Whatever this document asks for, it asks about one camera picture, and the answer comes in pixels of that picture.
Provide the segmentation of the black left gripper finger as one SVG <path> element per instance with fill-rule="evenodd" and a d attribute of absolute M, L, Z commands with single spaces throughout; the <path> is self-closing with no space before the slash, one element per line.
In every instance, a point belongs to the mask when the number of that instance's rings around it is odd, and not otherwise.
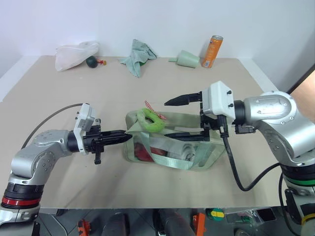
<path fill-rule="evenodd" d="M 125 136 L 124 130 L 112 130 L 112 131 L 102 131 L 102 139 L 119 139 Z"/>
<path fill-rule="evenodd" d="M 132 138 L 130 134 L 112 134 L 101 138 L 103 146 L 121 144 Z"/>

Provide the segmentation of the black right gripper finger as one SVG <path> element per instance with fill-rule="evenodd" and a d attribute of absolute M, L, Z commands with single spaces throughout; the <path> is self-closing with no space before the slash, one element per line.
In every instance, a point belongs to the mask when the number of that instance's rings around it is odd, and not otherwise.
<path fill-rule="evenodd" d="M 184 94 L 178 97 L 172 98 L 164 103 L 165 106 L 184 106 L 188 105 L 191 102 L 200 102 L 201 101 L 201 92 Z"/>
<path fill-rule="evenodd" d="M 204 131 L 198 133 L 190 132 L 179 132 L 179 133 L 169 133 L 165 134 L 166 137 L 180 140 L 180 141 L 209 141 L 210 135 L 206 134 Z"/>

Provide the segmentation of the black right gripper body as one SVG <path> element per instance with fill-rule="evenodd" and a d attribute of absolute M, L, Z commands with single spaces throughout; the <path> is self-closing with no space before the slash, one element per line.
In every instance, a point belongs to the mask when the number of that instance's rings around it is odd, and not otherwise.
<path fill-rule="evenodd" d="M 208 117 L 203 112 L 202 92 L 200 94 L 200 127 L 203 128 L 200 134 L 203 135 L 204 141 L 210 141 L 210 130 L 218 130 L 218 121 L 214 118 Z"/>

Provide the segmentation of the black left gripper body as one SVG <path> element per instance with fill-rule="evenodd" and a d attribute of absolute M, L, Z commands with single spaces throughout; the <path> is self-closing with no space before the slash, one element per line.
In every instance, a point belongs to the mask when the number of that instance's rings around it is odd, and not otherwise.
<path fill-rule="evenodd" d="M 96 165 L 101 164 L 101 153 L 102 147 L 100 145 L 101 141 L 101 120 L 97 118 L 95 120 L 95 125 L 92 125 L 90 130 L 86 132 L 83 136 L 84 148 L 87 152 L 95 154 L 94 163 Z"/>

